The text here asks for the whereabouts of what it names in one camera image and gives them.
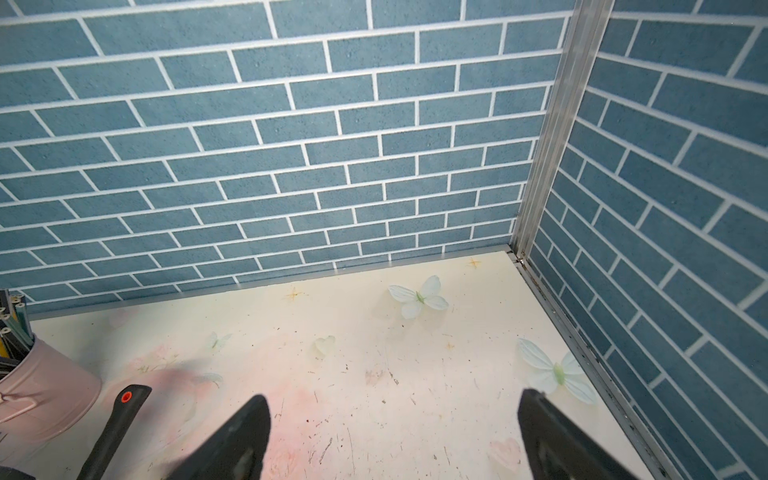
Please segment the red black claw hammer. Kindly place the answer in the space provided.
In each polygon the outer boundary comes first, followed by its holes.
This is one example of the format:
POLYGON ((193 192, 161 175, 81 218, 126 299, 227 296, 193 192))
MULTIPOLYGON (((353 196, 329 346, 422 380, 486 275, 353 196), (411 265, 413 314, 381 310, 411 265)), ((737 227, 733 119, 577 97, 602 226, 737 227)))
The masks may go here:
POLYGON ((147 385, 131 384, 116 396, 104 429, 83 463, 77 480, 100 480, 128 429, 152 392, 147 385))

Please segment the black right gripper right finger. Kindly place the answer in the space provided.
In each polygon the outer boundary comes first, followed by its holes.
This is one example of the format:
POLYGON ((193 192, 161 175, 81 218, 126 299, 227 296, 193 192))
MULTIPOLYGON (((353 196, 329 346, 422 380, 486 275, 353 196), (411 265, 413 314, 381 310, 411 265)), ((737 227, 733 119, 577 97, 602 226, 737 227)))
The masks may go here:
POLYGON ((525 389, 517 417, 529 468, 535 480, 635 477, 543 393, 525 389))

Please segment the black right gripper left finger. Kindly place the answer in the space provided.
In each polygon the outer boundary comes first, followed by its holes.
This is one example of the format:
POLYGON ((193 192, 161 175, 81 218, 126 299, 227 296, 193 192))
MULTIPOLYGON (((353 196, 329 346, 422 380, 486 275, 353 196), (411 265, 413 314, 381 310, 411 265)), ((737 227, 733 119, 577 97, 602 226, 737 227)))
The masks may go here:
POLYGON ((258 480, 263 471, 270 431, 267 399, 255 395, 167 478, 258 480))

